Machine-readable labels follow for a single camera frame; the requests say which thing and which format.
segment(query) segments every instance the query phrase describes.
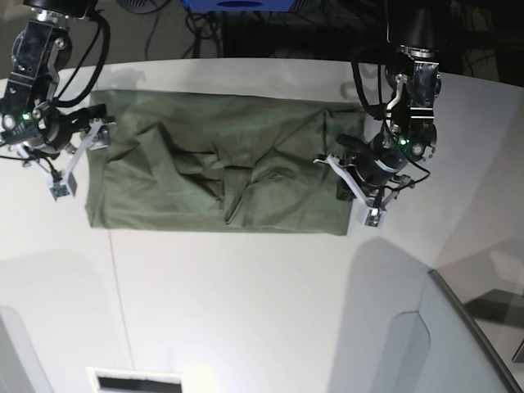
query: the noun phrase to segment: vent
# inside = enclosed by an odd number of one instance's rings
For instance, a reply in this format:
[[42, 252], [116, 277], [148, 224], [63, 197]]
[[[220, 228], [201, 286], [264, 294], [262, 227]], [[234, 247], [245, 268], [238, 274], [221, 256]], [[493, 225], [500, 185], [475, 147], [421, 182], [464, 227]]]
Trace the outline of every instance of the vent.
[[118, 0], [119, 5], [133, 14], [150, 14], [164, 8], [170, 0]]
[[167, 382], [99, 377], [100, 392], [182, 393], [182, 386]]
[[89, 368], [95, 393], [182, 393], [173, 374], [137, 373]]

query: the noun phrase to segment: gray floor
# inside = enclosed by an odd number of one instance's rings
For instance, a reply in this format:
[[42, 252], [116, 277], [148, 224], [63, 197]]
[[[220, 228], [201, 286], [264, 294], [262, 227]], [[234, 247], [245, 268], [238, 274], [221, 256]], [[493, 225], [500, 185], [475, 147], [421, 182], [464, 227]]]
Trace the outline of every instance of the gray floor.
[[[25, 28], [33, 12], [21, 5], [22, 0], [0, 0], [0, 79], [11, 72], [11, 49], [16, 36]], [[109, 63], [144, 61], [147, 38], [155, 23], [156, 15], [138, 16], [124, 11], [116, 0], [102, 0], [99, 7], [111, 25], [111, 50]], [[161, 13], [156, 33], [151, 41], [150, 60], [175, 59], [193, 43], [193, 36], [184, 24], [185, 11], [181, 2], [173, 0]], [[68, 67], [74, 67], [84, 54], [96, 31], [94, 23], [71, 22], [73, 57]], [[94, 50], [87, 65], [96, 62], [99, 50]], [[201, 57], [215, 57], [211, 43], [203, 42]]]

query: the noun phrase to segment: black equipment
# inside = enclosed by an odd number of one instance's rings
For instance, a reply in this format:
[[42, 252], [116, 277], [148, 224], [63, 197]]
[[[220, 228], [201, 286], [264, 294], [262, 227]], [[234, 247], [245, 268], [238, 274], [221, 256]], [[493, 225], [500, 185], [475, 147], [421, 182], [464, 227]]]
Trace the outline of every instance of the black equipment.
[[[98, 142], [96, 147], [108, 143], [105, 126], [111, 121], [104, 120], [107, 117], [104, 106], [81, 109], [68, 115], [61, 113], [60, 108], [77, 106], [93, 90], [106, 63], [111, 31], [107, 21], [95, 10], [96, 0], [25, 0], [24, 4], [34, 7], [37, 14], [13, 46], [13, 71], [0, 103], [4, 129], [0, 134], [2, 146], [16, 147], [26, 163], [35, 161], [40, 165], [40, 160], [45, 160], [50, 167], [52, 194], [62, 197], [75, 193], [72, 169], [85, 151], [83, 146], [76, 149], [71, 145], [73, 134], [90, 134], [97, 128], [96, 134], [84, 141], [91, 141], [90, 148], [95, 146], [95, 142]], [[102, 32], [102, 53], [85, 89], [75, 99], [61, 101], [63, 91], [56, 96], [60, 82], [58, 71], [66, 67], [72, 52], [68, 34], [71, 18], [98, 25], [97, 36]], [[62, 150], [73, 156], [73, 165], [58, 172], [50, 160], [56, 159]]]
[[[402, 190], [415, 187], [431, 174], [419, 162], [432, 158], [436, 149], [433, 106], [441, 88], [436, 54], [449, 48], [451, 3], [390, 0], [385, 3], [385, 16], [387, 39], [397, 47], [386, 65], [387, 83], [393, 88], [388, 103], [382, 102], [382, 68], [377, 105], [368, 103], [359, 71], [362, 54], [381, 44], [357, 47], [351, 60], [359, 99], [364, 109], [382, 122], [382, 130], [369, 143], [339, 135], [337, 141], [346, 148], [345, 156], [317, 159], [341, 176], [337, 197], [357, 198], [364, 207], [360, 219], [372, 227], [380, 225], [386, 205]], [[425, 176], [412, 180], [400, 175], [408, 164]]]

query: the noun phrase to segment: metal bracket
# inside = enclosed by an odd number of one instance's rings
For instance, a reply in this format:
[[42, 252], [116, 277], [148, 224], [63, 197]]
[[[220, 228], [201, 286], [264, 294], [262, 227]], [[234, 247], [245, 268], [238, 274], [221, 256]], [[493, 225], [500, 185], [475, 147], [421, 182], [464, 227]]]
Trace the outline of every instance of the metal bracket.
[[[366, 196], [356, 180], [346, 170], [345, 166], [341, 165], [340, 158], [330, 155], [325, 157], [325, 159], [317, 158], [313, 162], [315, 164], [329, 165], [333, 171], [348, 185], [355, 195], [355, 198], [359, 202], [357, 220], [360, 223], [373, 228], [380, 228], [384, 224], [384, 218], [387, 213], [386, 206], [399, 195], [399, 192], [392, 192], [384, 200], [382, 200], [380, 207], [376, 207], [375, 197]], [[401, 176], [399, 187], [409, 184], [410, 181], [411, 178], [409, 176]]]
[[[70, 163], [67, 165], [67, 168], [59, 172], [59, 181], [53, 178], [52, 173], [48, 169], [46, 169], [39, 161], [28, 161], [29, 165], [34, 165], [36, 169], [38, 169], [44, 175], [44, 177], [47, 180], [47, 186], [49, 188], [49, 191], [51, 192], [53, 198], [55, 198], [55, 201], [60, 197], [67, 197], [69, 195], [74, 197], [76, 195], [78, 184], [76, 183], [73, 171], [75, 170], [76, 165], [79, 163], [82, 155], [89, 148], [95, 145], [98, 135], [104, 134], [107, 131], [107, 125], [112, 124], [112, 121], [113, 120], [105, 121], [102, 119], [95, 119], [90, 124], [91, 129], [89, 130], [85, 138], [82, 140], [79, 147], [74, 150], [68, 151], [68, 153], [71, 156], [71, 160]], [[29, 154], [25, 150], [25, 146], [23, 144], [20, 143], [18, 145], [15, 145], [14, 148], [18, 152], [20, 157], [29, 159]]]

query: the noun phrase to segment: green towel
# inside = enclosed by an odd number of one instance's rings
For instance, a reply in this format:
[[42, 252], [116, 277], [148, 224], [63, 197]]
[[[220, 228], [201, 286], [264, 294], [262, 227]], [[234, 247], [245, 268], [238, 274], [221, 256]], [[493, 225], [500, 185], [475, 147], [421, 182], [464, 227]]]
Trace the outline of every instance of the green towel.
[[351, 204], [313, 164], [361, 137], [357, 106], [261, 97], [107, 91], [118, 126], [88, 153], [94, 228], [345, 235]]

